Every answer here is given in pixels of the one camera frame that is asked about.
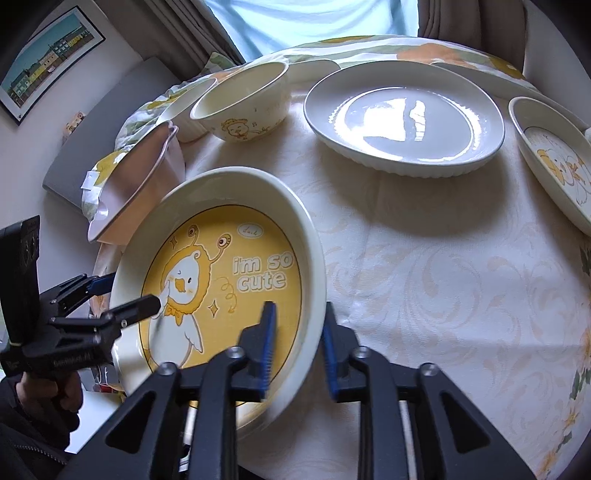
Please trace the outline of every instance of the cartoon chick print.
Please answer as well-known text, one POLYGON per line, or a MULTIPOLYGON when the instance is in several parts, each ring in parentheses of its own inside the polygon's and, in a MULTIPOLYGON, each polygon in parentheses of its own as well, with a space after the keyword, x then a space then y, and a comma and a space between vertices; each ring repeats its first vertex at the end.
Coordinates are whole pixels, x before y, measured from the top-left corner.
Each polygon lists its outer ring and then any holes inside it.
POLYGON ((222 123, 222 130, 228 132, 231 136, 246 140, 248 136, 248 120, 241 118, 239 120, 230 118, 222 123))
POLYGON ((191 349, 203 353, 203 340, 195 313, 211 282, 212 264, 219 260, 232 237, 224 233, 217 239, 217 254, 209 258, 197 244, 199 229, 191 225, 188 236, 193 243, 176 252, 164 267, 159 295, 160 311, 150 320, 150 356, 157 364, 174 362, 182 367, 191 349))
POLYGON ((538 155, 562 185, 569 185, 575 189, 576 202, 583 205, 591 194, 591 174, 587 165, 575 154, 561 155, 553 148, 544 150, 539 148, 538 155))
MULTIPOLYGON (((251 125, 256 127, 256 122, 252 122, 251 125)), ((246 118, 229 118, 222 123, 222 130, 228 132, 231 136, 236 137, 239 140, 247 140, 248 134, 263 134, 269 130, 269 127, 262 127, 260 130, 254 130, 248 126, 248 120, 246 118)))

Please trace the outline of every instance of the white wall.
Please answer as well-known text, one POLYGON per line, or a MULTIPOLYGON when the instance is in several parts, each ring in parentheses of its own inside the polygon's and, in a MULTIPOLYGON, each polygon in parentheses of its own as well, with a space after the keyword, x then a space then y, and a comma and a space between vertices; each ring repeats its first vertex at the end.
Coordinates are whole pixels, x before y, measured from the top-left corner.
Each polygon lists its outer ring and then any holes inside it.
POLYGON ((530 0, 525 77, 543 94, 591 125, 591 80, 560 31, 530 0))
POLYGON ((86 240, 88 222, 82 213, 41 187, 60 151, 62 130, 76 112, 88 113, 141 61, 92 0, 64 1, 47 23, 75 5, 106 40, 65 72, 20 126, 0 109, 0 228, 41 215, 42 290, 80 273, 90 274, 98 251, 98 245, 86 240))

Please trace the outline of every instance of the screw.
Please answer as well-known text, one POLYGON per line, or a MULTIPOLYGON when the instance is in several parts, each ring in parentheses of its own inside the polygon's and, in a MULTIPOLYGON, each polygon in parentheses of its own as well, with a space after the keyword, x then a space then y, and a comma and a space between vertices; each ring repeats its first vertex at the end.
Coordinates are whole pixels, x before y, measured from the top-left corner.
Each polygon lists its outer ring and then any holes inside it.
POLYGON ((161 364, 158 369, 156 370, 158 374, 162 375, 163 377, 167 377, 172 375, 177 370, 177 366, 172 362, 165 362, 161 364))
POLYGON ((434 377, 439 373, 439 367, 435 364, 423 364, 421 365, 421 373, 425 377, 434 377))
POLYGON ((242 358, 244 356, 244 348, 241 346, 231 346, 226 350, 226 355, 234 359, 242 358))
POLYGON ((355 350, 353 350, 353 356, 355 358, 367 358, 371 351, 366 346, 358 346, 355 350))

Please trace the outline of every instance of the white tablecloth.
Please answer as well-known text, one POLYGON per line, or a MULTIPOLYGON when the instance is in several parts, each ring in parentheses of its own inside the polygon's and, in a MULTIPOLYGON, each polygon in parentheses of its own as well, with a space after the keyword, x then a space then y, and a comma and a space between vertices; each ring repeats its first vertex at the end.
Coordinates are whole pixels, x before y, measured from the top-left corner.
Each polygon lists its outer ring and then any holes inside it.
MULTIPOLYGON (((306 93, 263 139, 186 146, 187 178, 245 165, 283 180, 320 233, 339 321, 391 361, 439 364, 539 478, 556 478, 591 427, 585 237, 521 158, 507 102, 505 144, 489 164, 412 179, 324 146, 304 119, 306 93)), ((319 356, 284 414, 241 441, 241 465, 274 480, 354 479, 358 409, 330 401, 319 356)))

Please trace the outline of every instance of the picture frame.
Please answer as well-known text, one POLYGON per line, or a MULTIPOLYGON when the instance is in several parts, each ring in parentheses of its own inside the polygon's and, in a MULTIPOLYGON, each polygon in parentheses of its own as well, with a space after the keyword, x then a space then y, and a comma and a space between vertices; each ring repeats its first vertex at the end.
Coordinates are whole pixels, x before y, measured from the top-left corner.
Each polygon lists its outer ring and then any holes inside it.
POLYGON ((104 40, 80 7, 71 8, 18 54, 0 82, 0 104, 20 124, 60 77, 104 40))

